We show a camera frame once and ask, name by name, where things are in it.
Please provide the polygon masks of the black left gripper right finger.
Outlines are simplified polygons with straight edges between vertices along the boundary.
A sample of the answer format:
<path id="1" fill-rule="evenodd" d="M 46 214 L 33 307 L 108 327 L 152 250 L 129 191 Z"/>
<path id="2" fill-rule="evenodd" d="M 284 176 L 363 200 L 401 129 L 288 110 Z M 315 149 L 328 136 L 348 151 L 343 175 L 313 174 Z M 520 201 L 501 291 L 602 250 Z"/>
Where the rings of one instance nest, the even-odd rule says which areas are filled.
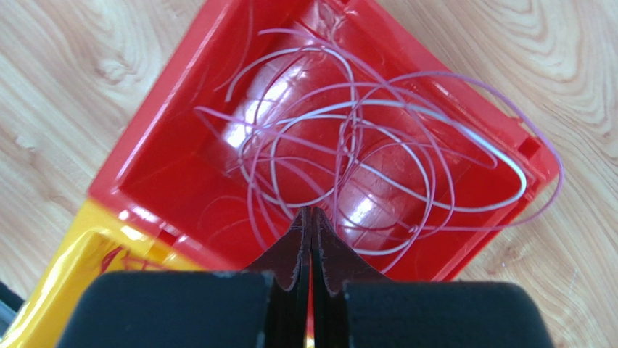
<path id="1" fill-rule="evenodd" d="M 311 215 L 317 347 L 552 347 L 537 305 L 504 282 L 398 282 Z"/>

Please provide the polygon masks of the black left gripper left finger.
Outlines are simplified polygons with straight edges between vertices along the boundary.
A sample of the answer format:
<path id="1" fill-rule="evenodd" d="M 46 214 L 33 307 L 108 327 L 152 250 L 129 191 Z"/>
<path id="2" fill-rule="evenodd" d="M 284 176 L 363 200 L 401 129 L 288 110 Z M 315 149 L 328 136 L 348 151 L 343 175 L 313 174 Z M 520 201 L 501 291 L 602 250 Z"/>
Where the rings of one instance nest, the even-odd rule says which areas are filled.
<path id="1" fill-rule="evenodd" d="M 310 216 L 244 270 L 115 271 L 83 293 L 59 347 L 303 347 Z"/>

